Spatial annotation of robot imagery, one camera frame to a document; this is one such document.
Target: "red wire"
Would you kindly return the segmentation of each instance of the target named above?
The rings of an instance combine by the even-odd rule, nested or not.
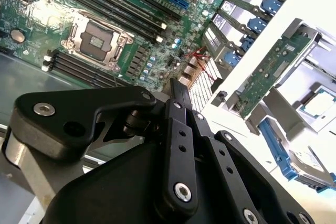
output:
[[[201,54],[197,54],[198,51],[201,51],[201,50],[203,50],[204,48],[205,48],[205,47],[201,47],[201,48],[195,50],[194,52],[188,54],[187,57],[190,57],[190,56],[194,56],[194,57],[196,57],[196,59],[197,59],[197,63],[198,63],[198,65],[201,67],[201,69],[208,75],[208,77],[209,77],[211,80],[215,81],[215,79],[211,76],[211,74],[209,74],[209,73],[206,71],[206,69],[202,66],[202,64],[200,63],[200,58],[203,58],[203,57],[204,57],[204,58],[210,58],[209,56],[204,56],[204,55],[201,55]]]

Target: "green circuit board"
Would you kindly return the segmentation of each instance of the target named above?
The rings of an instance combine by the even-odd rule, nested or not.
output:
[[[310,38],[296,32],[290,39],[282,37],[275,43],[249,77],[243,92],[239,95],[236,108],[243,119],[249,117],[286,68],[305,52],[310,42]]]
[[[187,8],[181,8],[169,0],[152,0],[179,15],[181,17],[179,20],[168,16],[161,9],[153,7],[146,1],[125,1],[135,6],[135,9],[143,10],[147,14],[145,18],[150,22],[158,23],[161,20],[165,23],[166,29],[158,35],[162,38],[159,39],[159,42],[139,34],[136,29],[133,29],[133,23],[120,23],[117,19],[109,19],[102,15],[98,9],[89,8],[86,2],[81,3],[77,0],[1,0],[0,32],[2,36],[0,47],[11,50],[15,57],[37,67],[42,67],[44,56],[48,52],[57,49],[129,84],[140,85],[150,91],[160,91],[169,78],[176,78],[181,74],[187,65],[188,53],[201,47],[205,27],[223,0],[184,0],[188,2]],[[95,62],[102,59],[95,58],[94,54],[87,53],[87,57],[78,57],[78,54],[75,54],[72,49],[64,46],[65,41],[73,32],[74,19],[79,13],[81,15],[85,13],[84,16],[89,17],[90,21],[95,23],[99,21],[105,25],[105,28],[112,25],[131,35],[132,43],[125,44],[119,51],[118,60],[114,62],[113,69],[101,68]],[[18,42],[17,40],[22,39],[22,35],[24,35],[24,41]],[[104,41],[95,38],[95,41],[91,40],[90,43],[102,47]],[[134,64],[134,56],[139,50],[142,59],[140,62],[136,62],[139,64],[136,66],[136,71],[129,74],[128,71]],[[75,80],[62,73],[55,71],[55,74],[60,74],[68,81],[80,83],[80,80]]]

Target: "bolt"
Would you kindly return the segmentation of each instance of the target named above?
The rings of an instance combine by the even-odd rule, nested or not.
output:
[[[250,210],[244,209],[244,217],[247,220],[248,224],[258,224],[257,217]]]
[[[179,109],[182,108],[181,105],[179,103],[177,103],[177,102],[174,102],[174,105],[175,105],[175,107],[177,107]]]
[[[174,186],[174,191],[176,196],[183,202],[189,202],[191,200],[191,191],[190,189],[182,184],[182,183],[177,183]]]
[[[143,96],[144,98],[146,98],[147,100],[150,100],[150,99],[151,99],[151,96],[150,96],[149,94],[145,93],[145,92],[142,93],[142,96]]]
[[[34,106],[34,112],[42,116],[52,116],[55,114],[55,108],[48,103],[41,102]]]
[[[196,116],[198,117],[198,119],[204,120],[204,117],[201,114],[197,113]]]
[[[310,221],[307,219],[306,216],[304,216],[304,214],[299,213],[299,216],[300,216],[301,220],[304,222],[304,224],[310,224]]]
[[[229,134],[225,133],[224,136],[225,136],[225,138],[228,139],[229,141],[232,141],[232,137],[231,137]]]

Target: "cpu socket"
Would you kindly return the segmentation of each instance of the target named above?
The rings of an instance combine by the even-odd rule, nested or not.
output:
[[[118,59],[133,35],[121,28],[95,18],[89,13],[76,13],[68,40],[61,45],[81,59],[106,70],[120,71]]]

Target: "ram slot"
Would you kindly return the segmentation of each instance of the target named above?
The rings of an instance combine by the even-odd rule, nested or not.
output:
[[[101,0],[101,1],[104,1],[108,3],[110,6],[118,8],[123,12],[127,13],[128,15],[133,16],[134,19],[139,20],[142,23],[145,23],[149,27],[152,27],[158,33],[166,29],[166,24],[164,24],[161,20],[157,18],[154,19],[145,13],[141,14],[141,11],[138,8],[134,9],[133,6],[130,6],[128,4],[125,5],[124,3],[121,3],[120,0]]]
[[[162,11],[168,17],[171,17],[172,19],[174,19],[176,21],[180,21],[181,20],[181,16],[179,14],[177,14],[176,12],[171,11],[169,8],[167,8],[167,7],[159,4],[158,2],[156,2],[154,0],[142,0],[142,1],[145,2],[148,5],[153,6],[156,9]]]
[[[50,62],[49,71],[61,70],[68,73],[68,75],[75,76],[77,80],[94,84],[99,87],[126,87],[129,86],[125,81],[109,75],[100,69],[94,68],[86,63],[68,55],[59,50],[49,52],[48,62]]]
[[[150,33],[153,33],[153,34],[159,34],[159,31],[157,29],[155,29],[154,27],[148,26],[147,24],[142,23],[137,18],[134,18],[134,17],[130,16],[127,12],[123,12],[122,10],[117,9],[114,6],[111,6],[109,3],[106,3],[102,0],[90,0],[90,1],[92,3],[95,3],[99,6],[101,6],[102,8],[107,9],[108,11],[114,13],[115,15],[119,16],[120,18],[123,18],[123,19],[127,20],[129,23],[142,28],[143,30],[146,30],[146,31],[148,31]]]
[[[120,25],[122,27],[124,27],[125,29],[128,29],[129,31],[132,31],[136,34],[139,34],[140,36],[142,36],[143,38],[151,41],[151,42],[155,42],[156,41],[156,35],[153,33],[149,33],[148,31],[143,30],[140,27],[135,27],[133,24],[130,24],[127,22],[127,20],[124,19],[124,17],[120,17],[115,15],[114,12],[111,12],[109,10],[106,10],[105,6],[97,6],[95,2],[92,2],[90,0],[74,0],[80,4],[82,4],[83,6],[86,6],[87,8],[103,15],[104,17],[106,17],[107,19],[110,19],[111,21],[113,21],[114,23],[116,23],[117,25]]]

